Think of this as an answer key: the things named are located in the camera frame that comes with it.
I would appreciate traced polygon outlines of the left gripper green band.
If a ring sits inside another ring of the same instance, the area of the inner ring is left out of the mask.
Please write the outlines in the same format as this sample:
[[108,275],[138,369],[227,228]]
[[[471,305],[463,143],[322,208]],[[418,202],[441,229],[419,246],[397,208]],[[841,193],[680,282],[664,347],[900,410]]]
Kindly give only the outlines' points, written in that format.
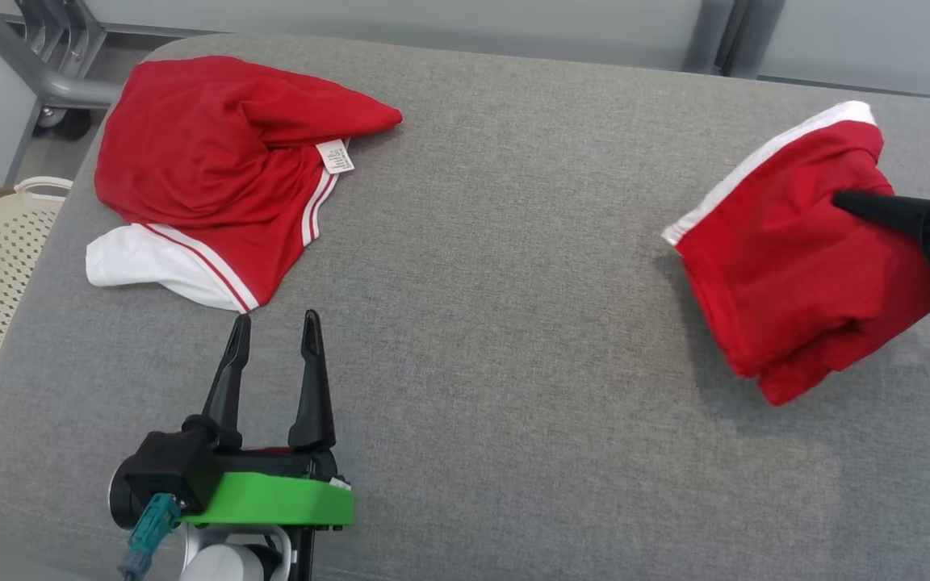
[[[242,448],[237,413],[251,328],[248,314],[237,316],[203,405],[217,451]],[[223,474],[210,504],[199,514],[184,510],[180,520],[185,525],[339,529],[354,524],[355,496],[331,451],[337,442],[331,387],[320,314],[314,310],[305,312],[300,356],[304,372],[295,423],[287,437],[291,449],[221,456]]]

